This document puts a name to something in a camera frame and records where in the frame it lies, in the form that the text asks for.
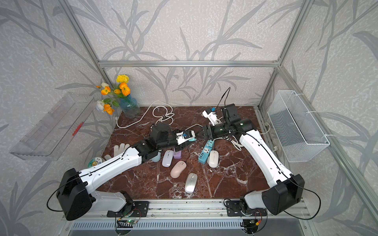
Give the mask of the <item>teal usb charger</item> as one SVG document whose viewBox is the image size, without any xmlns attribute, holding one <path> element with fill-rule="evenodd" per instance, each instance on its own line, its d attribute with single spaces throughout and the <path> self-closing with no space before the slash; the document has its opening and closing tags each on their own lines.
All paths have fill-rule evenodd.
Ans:
<svg viewBox="0 0 378 236">
<path fill-rule="evenodd" d="M 190 135 L 189 135 L 188 139 L 189 139 L 189 142 L 196 141 L 196 135 L 195 135 L 194 131 L 190 131 Z"/>
</svg>

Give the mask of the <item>teal power strip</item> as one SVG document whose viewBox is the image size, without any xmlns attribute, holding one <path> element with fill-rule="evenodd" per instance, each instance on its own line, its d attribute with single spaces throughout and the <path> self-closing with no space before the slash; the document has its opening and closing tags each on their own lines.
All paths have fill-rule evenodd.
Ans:
<svg viewBox="0 0 378 236">
<path fill-rule="evenodd" d="M 204 146 L 201 154 L 199 155 L 198 157 L 198 161 L 202 164 L 205 164 L 209 155 L 210 155 L 210 152 L 211 150 L 213 149 L 214 147 L 214 140 L 208 140 L 206 145 Z"/>
</svg>

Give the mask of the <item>silver wireless mouse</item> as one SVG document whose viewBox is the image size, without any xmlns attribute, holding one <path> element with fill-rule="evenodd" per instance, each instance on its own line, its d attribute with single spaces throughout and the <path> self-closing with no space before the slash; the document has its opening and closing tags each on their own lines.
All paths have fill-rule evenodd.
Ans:
<svg viewBox="0 0 378 236">
<path fill-rule="evenodd" d="M 195 191 L 196 183 L 197 183 L 198 176 L 195 173 L 189 173 L 186 184 L 185 184 L 185 192 L 188 194 L 193 194 Z"/>
</svg>

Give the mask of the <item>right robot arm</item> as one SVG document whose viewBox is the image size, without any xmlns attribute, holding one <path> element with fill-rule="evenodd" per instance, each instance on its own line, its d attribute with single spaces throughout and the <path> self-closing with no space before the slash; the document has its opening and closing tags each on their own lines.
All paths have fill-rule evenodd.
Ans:
<svg viewBox="0 0 378 236">
<path fill-rule="evenodd" d="M 300 202 L 305 181 L 301 175 L 293 175 L 263 140 L 260 132 L 250 119 L 240 118 L 234 104 L 221 108 L 223 120 L 219 120 L 215 108 L 207 108 L 202 115 L 210 121 L 203 127 L 204 138 L 214 140 L 235 136 L 250 153 L 262 170 L 269 188 L 253 191 L 240 197 L 241 212 L 250 215 L 257 208 L 265 208 L 278 215 Z"/>
</svg>

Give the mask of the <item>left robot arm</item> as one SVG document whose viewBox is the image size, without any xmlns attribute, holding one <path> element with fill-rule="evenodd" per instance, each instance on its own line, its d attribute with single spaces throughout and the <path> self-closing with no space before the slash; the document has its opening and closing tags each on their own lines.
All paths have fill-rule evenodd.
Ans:
<svg viewBox="0 0 378 236">
<path fill-rule="evenodd" d="M 129 146 L 121 154 L 91 168 L 66 171 L 56 192 L 66 220 L 76 220 L 90 211 L 121 211 L 127 204 L 126 196 L 120 192 L 100 192 L 97 189 L 101 185 L 151 160 L 162 149 L 181 150 L 194 141 L 193 130 L 172 130 L 167 124 L 156 124 L 147 139 Z"/>
</svg>

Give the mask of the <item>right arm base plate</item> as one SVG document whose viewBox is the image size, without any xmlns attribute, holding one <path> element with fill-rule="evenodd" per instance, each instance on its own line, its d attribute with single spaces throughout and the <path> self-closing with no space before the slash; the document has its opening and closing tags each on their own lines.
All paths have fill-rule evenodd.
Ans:
<svg viewBox="0 0 378 236">
<path fill-rule="evenodd" d="M 265 208 L 249 208 L 245 202 L 240 200 L 224 199 L 223 205 L 226 208 L 227 216 L 230 217 L 267 216 L 267 210 Z"/>
</svg>

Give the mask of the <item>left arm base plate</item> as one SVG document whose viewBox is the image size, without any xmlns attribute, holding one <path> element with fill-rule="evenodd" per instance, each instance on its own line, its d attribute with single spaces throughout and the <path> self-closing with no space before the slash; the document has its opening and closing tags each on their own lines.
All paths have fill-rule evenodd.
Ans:
<svg viewBox="0 0 378 236">
<path fill-rule="evenodd" d="M 127 203 L 120 211 L 113 212 L 108 211 L 107 217 L 137 217 L 144 218 L 147 216 L 149 201 L 134 201 L 133 203 Z"/>
</svg>

